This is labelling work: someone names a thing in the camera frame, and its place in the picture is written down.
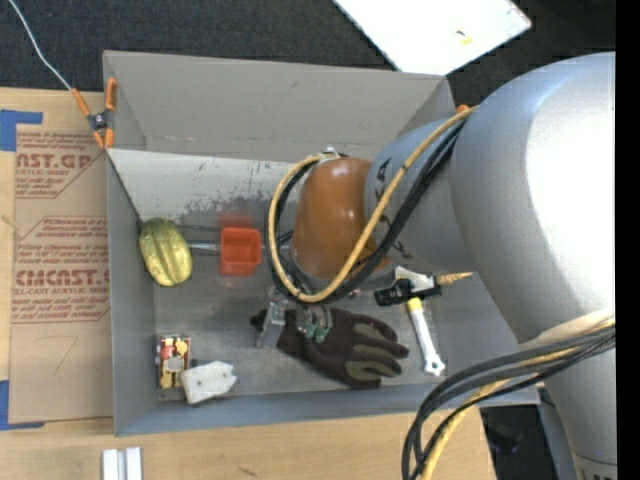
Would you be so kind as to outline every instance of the metal bracket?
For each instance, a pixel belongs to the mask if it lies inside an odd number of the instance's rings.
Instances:
[[[102,451],[102,480],[142,480],[142,449]]]

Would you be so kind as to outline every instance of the yellow gourd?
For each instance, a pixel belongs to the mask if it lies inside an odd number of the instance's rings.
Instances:
[[[138,241],[147,270],[158,284],[175,286],[189,279],[191,251],[173,222],[162,218],[146,221]]]

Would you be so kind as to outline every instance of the brown work glove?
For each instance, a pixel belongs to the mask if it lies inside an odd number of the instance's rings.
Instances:
[[[382,376],[395,377],[402,372],[397,360],[407,357],[409,349],[400,345],[395,331],[380,320],[331,308],[333,327],[322,343],[316,343],[298,332],[294,310],[285,315],[278,347],[353,388],[377,388]]]

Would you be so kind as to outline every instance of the white wrench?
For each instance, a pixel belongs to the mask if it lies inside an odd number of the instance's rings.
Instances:
[[[411,315],[411,320],[413,320],[413,327],[418,336],[418,342],[420,343],[420,349],[422,351],[422,358],[424,360],[422,371],[439,377],[442,370],[445,369],[445,365],[433,344],[431,332],[429,332],[429,326],[424,316],[422,301],[418,297],[409,299],[407,302],[407,310]]]

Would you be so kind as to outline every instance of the orange container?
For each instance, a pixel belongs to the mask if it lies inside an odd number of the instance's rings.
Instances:
[[[250,276],[262,262],[262,237],[255,228],[223,228],[220,232],[220,274]]]

